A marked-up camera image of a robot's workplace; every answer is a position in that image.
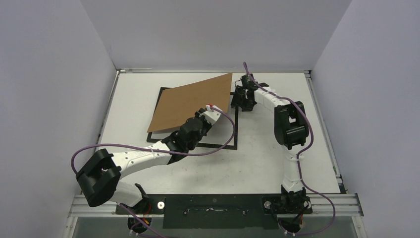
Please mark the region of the brown cardboard backing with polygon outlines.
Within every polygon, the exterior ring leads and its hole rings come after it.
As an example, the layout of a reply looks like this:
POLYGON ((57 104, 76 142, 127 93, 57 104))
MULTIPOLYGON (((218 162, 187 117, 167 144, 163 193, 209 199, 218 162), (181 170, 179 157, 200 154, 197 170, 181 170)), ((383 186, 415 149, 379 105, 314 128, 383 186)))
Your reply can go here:
POLYGON ((204 81, 163 90, 147 132, 179 127, 206 105, 227 112, 230 103, 232 73, 204 81))

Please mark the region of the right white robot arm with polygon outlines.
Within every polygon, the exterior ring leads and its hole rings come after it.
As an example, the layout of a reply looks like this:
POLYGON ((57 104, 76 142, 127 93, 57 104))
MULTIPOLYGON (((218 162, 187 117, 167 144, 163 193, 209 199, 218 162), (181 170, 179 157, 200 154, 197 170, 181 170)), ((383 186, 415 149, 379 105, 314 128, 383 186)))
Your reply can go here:
POLYGON ((311 213, 311 202, 299 174, 299 160, 292 150, 295 146, 304 146, 310 132, 303 116, 303 104, 281 99, 266 83, 254 82, 252 74, 243 75, 240 82, 240 85, 235 84, 231 107, 250 112, 260 104, 268 109, 274 116, 275 139, 282 146, 281 195, 277 200, 271 200, 269 209, 277 214, 311 213))

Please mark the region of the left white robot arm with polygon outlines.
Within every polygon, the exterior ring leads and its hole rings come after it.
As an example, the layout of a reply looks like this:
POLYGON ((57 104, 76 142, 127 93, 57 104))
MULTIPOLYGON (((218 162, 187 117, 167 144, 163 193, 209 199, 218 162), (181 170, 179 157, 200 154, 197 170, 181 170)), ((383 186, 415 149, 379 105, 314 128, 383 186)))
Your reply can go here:
POLYGON ((138 183, 122 178, 154 166, 176 163, 188 156, 217 122, 220 113, 210 107, 201 108, 168 137, 140 151, 110 153, 96 151, 77 172, 76 180, 90 207, 108 201, 122 203, 133 212, 143 213, 150 204, 149 196, 138 183))

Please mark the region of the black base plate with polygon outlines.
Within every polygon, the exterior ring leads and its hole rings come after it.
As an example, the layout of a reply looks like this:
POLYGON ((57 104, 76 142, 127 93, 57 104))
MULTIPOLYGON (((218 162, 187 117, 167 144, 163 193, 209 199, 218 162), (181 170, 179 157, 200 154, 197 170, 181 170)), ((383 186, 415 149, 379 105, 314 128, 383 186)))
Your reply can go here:
POLYGON ((309 197, 281 194, 150 194, 130 211, 147 218, 162 215, 164 229, 276 230, 279 215, 297 225, 313 209, 309 197))

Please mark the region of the aluminium front rail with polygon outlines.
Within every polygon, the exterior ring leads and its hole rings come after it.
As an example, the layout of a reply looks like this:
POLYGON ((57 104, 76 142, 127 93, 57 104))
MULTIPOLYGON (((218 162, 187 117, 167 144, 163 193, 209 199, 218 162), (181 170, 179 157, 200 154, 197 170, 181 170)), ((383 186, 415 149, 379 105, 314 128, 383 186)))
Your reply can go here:
MULTIPOLYGON (((357 194, 327 194, 334 204, 337 217, 363 217, 364 213, 357 194)), ((330 217, 333 209, 327 199, 317 194, 309 194, 313 212, 309 216, 330 217)), ((98 207, 90 207, 82 195, 75 195, 69 212, 69 217, 123 217, 116 212, 115 202, 106 202, 98 207)))

